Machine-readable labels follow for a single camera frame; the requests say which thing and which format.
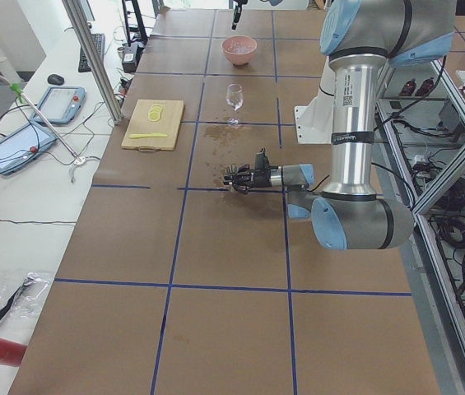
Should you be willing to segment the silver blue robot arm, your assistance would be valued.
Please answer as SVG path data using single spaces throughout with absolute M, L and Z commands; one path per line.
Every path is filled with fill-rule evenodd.
M 453 42 L 453 1 L 336 1 L 327 12 L 321 52 L 334 73 L 332 168 L 328 184 L 311 190 L 311 165 L 272 166 L 264 152 L 254 165 L 231 166 L 235 191 L 286 188 L 292 218 L 311 221 L 326 249 L 390 249 L 412 234 L 412 212 L 377 196 L 370 183 L 379 70 L 427 63 Z

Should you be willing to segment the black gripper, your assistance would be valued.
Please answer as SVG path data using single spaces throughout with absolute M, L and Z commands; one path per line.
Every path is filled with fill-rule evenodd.
M 271 167 L 254 167 L 249 164 L 228 165 L 225 174 L 247 173 L 247 178 L 224 178 L 223 184 L 232 187 L 236 192 L 248 194 L 251 188 L 270 188 L 272 186 Z

